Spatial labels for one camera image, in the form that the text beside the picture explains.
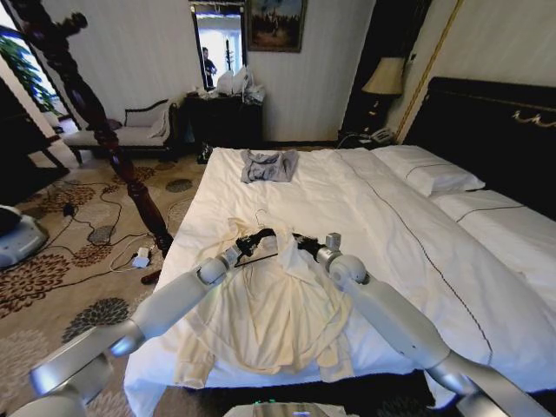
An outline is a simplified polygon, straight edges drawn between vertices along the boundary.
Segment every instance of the sofa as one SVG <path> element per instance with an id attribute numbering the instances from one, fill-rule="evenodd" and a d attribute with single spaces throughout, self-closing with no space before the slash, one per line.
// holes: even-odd
<path id="1" fill-rule="evenodd" d="M 174 159 L 180 144 L 179 137 L 183 137 L 178 117 L 181 105 L 182 100 L 166 99 L 144 109 L 126 109 L 123 126 L 116 121 L 110 121 L 109 124 L 116 132 L 121 148 L 162 151 Z M 92 150 L 95 154 L 103 150 L 90 127 L 64 136 L 63 142 L 80 164 L 83 163 L 81 150 Z"/>

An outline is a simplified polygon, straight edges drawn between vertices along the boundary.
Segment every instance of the table lamp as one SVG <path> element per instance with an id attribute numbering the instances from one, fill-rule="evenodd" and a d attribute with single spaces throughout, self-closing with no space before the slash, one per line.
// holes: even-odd
<path id="1" fill-rule="evenodd" d="M 371 117 L 367 119 L 370 126 L 365 127 L 366 133 L 372 133 L 383 126 L 389 104 L 403 93 L 402 76 L 405 63 L 403 57 L 384 56 L 361 89 L 365 93 L 373 94 L 375 98 L 373 108 L 368 112 Z"/>

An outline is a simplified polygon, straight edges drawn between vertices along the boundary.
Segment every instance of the dresser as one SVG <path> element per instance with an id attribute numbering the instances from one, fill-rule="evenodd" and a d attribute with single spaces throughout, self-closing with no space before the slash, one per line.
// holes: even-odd
<path id="1" fill-rule="evenodd" d="M 205 100 L 185 98 L 195 148 L 205 142 L 212 147 L 255 149 L 262 141 L 262 104 L 244 103 L 240 96 L 221 96 Z"/>
<path id="2" fill-rule="evenodd" d="M 0 204 L 13 205 L 69 171 L 48 151 L 50 140 L 0 79 Z M 55 165 L 38 168 L 29 154 L 42 151 Z"/>

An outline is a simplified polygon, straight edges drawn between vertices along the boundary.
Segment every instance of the charger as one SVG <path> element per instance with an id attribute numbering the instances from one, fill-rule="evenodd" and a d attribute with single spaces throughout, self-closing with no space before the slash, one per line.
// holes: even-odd
<path id="1" fill-rule="evenodd" d="M 149 265 L 149 248 L 139 248 L 137 250 L 137 256 L 133 258 L 131 264 L 136 268 L 145 268 Z"/>

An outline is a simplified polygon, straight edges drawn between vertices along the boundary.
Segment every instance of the potted plant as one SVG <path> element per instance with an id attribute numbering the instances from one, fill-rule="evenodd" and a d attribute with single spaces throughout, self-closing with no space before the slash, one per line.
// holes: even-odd
<path id="1" fill-rule="evenodd" d="M 49 125 L 56 128 L 59 125 L 58 116 L 61 115 L 52 104 L 56 95 L 50 94 L 42 86 L 38 69 L 25 58 L 29 54 L 28 50 L 9 37 L 0 36 L 0 55 L 16 74 L 27 93 L 34 99 L 36 106 L 41 110 Z"/>

